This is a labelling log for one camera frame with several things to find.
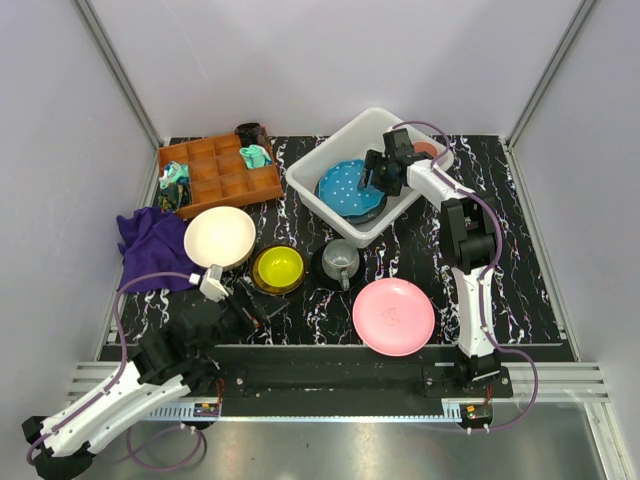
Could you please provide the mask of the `blue dotted scalloped plate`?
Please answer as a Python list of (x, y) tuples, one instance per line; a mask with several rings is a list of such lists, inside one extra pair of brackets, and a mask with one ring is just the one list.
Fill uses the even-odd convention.
[(317, 183), (316, 196), (343, 218), (358, 218), (383, 205), (386, 194), (368, 185), (360, 187), (362, 159), (346, 160), (330, 167)]

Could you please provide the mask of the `translucent white plastic bin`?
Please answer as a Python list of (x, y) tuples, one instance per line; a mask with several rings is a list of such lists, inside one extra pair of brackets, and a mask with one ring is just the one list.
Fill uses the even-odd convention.
[[(327, 170), (344, 160), (362, 159), (370, 149), (383, 150), (383, 134), (394, 126), (405, 126), (413, 143), (428, 142), (439, 154), (435, 164), (429, 160), (414, 163), (408, 169), (408, 184), (398, 197), (391, 197), (374, 219), (352, 225), (338, 214), (336, 208), (324, 203), (315, 194), (316, 186)], [(358, 248), (370, 245), (393, 221), (404, 213), (419, 197), (435, 208), (449, 198), (461, 196), (462, 185), (446, 173), (454, 163), (454, 155), (445, 141), (435, 141), (418, 130), (417, 120), (401, 120), (381, 107), (371, 107), (334, 133), (310, 153), (295, 161), (286, 171), (286, 181), (302, 204), (324, 220), (339, 235)]]

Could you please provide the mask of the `yellow plastic bowl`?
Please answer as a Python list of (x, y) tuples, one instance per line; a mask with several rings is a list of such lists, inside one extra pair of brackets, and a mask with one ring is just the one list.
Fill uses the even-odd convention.
[(268, 248), (258, 260), (258, 274), (268, 285), (284, 288), (294, 284), (304, 272), (301, 255), (288, 246)]

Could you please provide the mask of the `teal ceramic floral plate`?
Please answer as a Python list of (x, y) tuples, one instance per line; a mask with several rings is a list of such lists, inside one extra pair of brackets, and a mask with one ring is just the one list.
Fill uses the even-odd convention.
[(387, 195), (374, 187), (358, 189), (357, 180), (325, 177), (315, 187), (316, 196), (334, 213), (352, 225), (377, 217), (387, 203)]

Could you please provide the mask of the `pink plastic cup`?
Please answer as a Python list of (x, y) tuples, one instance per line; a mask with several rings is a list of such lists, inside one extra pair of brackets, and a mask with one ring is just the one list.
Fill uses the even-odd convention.
[(423, 141), (415, 142), (413, 144), (413, 147), (417, 153), (426, 153), (430, 155), (432, 158), (436, 157), (439, 153), (437, 147), (429, 142), (423, 142)]

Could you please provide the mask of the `cream white bowl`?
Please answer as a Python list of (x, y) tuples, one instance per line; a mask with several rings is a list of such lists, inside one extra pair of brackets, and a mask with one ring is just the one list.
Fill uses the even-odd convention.
[(208, 209), (187, 226), (184, 249), (196, 265), (212, 265), (232, 270), (252, 254), (256, 243), (256, 225), (243, 210), (230, 206)]

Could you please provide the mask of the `pink plastic plate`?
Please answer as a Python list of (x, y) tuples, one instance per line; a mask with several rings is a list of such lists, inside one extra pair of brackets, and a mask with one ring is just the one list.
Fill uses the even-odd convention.
[(355, 299), (352, 320), (366, 346), (390, 357), (416, 353), (435, 329), (430, 299), (413, 283), (397, 278), (364, 287)]

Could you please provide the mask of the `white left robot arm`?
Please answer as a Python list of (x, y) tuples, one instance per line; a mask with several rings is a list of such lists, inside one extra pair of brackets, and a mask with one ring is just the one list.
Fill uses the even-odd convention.
[(118, 367), (73, 404), (25, 420), (27, 461), (40, 478), (75, 479), (114, 438), (157, 408), (184, 396), (221, 394), (218, 367), (200, 353), (257, 329), (288, 305), (244, 280), (226, 289), (211, 273), (179, 277), (211, 300), (213, 313), (184, 313), (145, 335), (133, 350), (123, 348)]

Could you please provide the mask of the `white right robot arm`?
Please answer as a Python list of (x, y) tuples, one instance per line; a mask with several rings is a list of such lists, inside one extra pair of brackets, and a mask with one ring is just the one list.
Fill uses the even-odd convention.
[(459, 309), (457, 357), (451, 382), (466, 396), (476, 396), (500, 374), (498, 348), (489, 325), (492, 276), (502, 252), (499, 222), (489, 197), (449, 176), (435, 155), (418, 152), (401, 122), (383, 134), (384, 150), (369, 150), (358, 187), (372, 186), (388, 196), (403, 188), (421, 194), (439, 211), (439, 248), (456, 283)]

